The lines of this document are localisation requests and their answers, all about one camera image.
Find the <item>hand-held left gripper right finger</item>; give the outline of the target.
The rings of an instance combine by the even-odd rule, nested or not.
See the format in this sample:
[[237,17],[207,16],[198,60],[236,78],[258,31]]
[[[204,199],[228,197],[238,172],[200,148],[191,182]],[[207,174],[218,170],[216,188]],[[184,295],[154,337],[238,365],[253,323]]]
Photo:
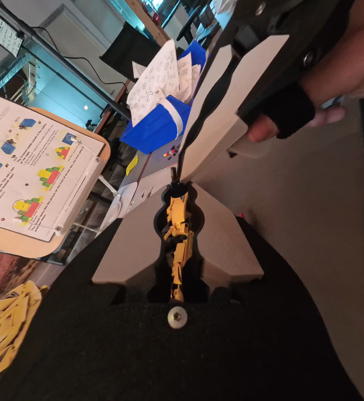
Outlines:
[[197,184],[195,204],[204,214],[204,226],[197,235],[203,258],[202,280],[210,290],[262,279],[264,271],[235,215]]

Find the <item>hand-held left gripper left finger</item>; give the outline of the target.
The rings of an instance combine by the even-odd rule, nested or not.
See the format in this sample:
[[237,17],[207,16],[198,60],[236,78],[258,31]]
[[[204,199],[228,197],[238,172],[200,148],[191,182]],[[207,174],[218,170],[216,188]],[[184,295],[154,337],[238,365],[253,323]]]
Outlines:
[[161,239],[154,219],[164,206],[161,196],[166,189],[164,185],[156,190],[125,215],[93,275],[93,283],[154,286],[155,264],[161,253]]

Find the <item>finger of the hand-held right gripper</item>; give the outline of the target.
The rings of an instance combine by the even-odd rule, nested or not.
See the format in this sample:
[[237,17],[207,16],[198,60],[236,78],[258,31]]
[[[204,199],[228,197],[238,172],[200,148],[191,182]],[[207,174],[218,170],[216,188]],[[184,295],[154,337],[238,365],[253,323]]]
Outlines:
[[193,179],[243,136],[248,125],[238,116],[238,109],[288,38],[288,34],[272,35],[240,59],[225,97],[206,119],[199,136],[188,148],[184,163],[178,167],[180,181]]
[[199,136],[206,119],[219,106],[228,91],[232,74],[240,62],[231,44],[214,47],[195,91],[184,142],[179,153],[179,163],[184,163],[188,148]]

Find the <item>black toy connector piece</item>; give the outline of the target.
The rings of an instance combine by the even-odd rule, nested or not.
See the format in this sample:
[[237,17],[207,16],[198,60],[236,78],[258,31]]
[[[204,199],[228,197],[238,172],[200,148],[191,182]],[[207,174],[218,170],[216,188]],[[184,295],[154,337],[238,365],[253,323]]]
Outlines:
[[171,198],[181,198],[188,193],[188,184],[180,181],[176,167],[171,167],[170,193]]

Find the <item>person's right hand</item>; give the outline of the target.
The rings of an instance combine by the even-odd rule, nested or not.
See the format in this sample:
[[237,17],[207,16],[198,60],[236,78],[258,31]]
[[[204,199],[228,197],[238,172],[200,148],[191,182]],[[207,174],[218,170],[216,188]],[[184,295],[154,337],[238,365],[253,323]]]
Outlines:
[[304,128],[335,123],[346,109],[335,105],[322,109],[332,98],[364,99],[364,0],[354,1],[345,34],[335,47],[300,80],[300,86],[315,106],[315,116]]

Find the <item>yellow toy brick car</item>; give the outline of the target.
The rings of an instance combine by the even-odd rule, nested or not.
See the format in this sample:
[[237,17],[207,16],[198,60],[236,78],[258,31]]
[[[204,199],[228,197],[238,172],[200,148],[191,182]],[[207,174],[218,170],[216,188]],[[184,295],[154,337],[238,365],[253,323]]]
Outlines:
[[191,229],[191,212],[188,206],[189,193],[171,197],[166,209],[167,225],[163,234],[167,262],[171,268],[171,300],[184,302],[183,269],[193,255],[194,232]]

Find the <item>open instruction booklet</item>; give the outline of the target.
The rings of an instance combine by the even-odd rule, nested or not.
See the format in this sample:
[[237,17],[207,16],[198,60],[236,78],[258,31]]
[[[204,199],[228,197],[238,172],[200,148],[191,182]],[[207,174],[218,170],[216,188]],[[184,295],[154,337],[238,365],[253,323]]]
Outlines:
[[154,174],[142,178],[129,204],[128,211],[132,211],[141,203],[153,196],[156,192],[162,188],[166,188],[171,183],[172,168],[174,167],[164,168]]

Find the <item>black monitor panel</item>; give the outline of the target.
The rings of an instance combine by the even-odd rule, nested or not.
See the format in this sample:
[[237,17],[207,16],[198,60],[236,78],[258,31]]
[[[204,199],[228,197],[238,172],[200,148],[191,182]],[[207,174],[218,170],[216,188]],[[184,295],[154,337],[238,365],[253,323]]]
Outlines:
[[133,62],[147,67],[160,48],[157,42],[125,22],[114,42],[99,59],[135,83]]

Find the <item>wooden board document stand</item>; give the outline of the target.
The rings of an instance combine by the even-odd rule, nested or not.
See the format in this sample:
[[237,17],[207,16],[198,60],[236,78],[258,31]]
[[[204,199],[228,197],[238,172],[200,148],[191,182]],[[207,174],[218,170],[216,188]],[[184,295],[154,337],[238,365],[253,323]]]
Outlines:
[[63,243],[99,180],[110,145],[40,108],[0,97],[0,252],[38,259]]

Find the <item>black printed toy box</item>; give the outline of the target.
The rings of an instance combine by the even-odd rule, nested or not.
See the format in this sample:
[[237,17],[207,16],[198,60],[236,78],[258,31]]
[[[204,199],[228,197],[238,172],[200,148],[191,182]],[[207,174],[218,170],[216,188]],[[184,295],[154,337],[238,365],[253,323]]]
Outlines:
[[63,267],[0,253],[0,380]]

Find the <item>wooden post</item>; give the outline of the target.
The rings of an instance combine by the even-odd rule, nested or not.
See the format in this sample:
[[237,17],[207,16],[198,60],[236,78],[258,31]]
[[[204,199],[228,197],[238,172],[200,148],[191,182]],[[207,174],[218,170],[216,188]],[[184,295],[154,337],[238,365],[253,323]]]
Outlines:
[[161,27],[160,23],[156,22],[155,19],[149,14],[142,1],[126,0],[125,2],[161,47],[170,40],[170,37]]

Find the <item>black metal rail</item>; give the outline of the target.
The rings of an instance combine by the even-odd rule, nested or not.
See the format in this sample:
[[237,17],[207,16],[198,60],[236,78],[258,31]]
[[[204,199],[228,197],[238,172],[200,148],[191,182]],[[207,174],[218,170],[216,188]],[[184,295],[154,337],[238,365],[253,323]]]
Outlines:
[[107,104],[109,104],[113,110],[122,115],[127,121],[130,121],[131,114],[127,108],[123,107],[117,101],[112,99],[106,92],[103,91],[103,89],[99,85],[97,85],[92,79],[90,79],[83,72],[77,69],[76,66],[69,62],[68,58],[64,57],[52,44],[48,43],[39,33],[37,33],[35,28],[30,27],[26,22],[17,17],[1,2],[0,17],[2,17],[5,22],[15,25],[21,33],[25,34],[39,46],[44,48],[44,50],[47,51],[53,58],[55,58],[67,70],[72,72],[74,76],[78,77],[80,81],[82,81],[94,93],[96,93]]

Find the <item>white printed wall sheet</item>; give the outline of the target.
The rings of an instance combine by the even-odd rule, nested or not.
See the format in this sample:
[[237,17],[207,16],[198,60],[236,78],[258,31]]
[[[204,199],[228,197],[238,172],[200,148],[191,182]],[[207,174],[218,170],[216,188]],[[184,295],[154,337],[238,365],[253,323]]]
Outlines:
[[17,58],[23,41],[21,33],[0,17],[0,46]]

